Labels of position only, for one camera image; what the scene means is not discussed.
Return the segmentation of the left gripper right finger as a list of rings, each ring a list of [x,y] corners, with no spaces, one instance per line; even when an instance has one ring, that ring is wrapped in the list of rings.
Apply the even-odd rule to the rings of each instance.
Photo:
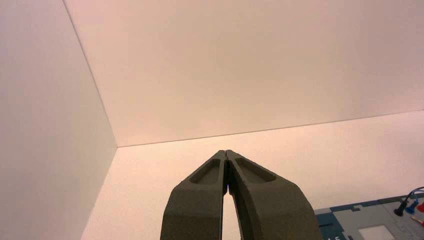
[[[242,240],[320,240],[314,210],[293,182],[232,150],[228,189]]]

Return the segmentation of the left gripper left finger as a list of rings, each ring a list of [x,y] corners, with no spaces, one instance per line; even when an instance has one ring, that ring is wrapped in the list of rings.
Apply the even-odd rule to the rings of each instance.
[[[163,213],[160,239],[222,239],[227,173],[226,152],[219,150],[175,186]]]

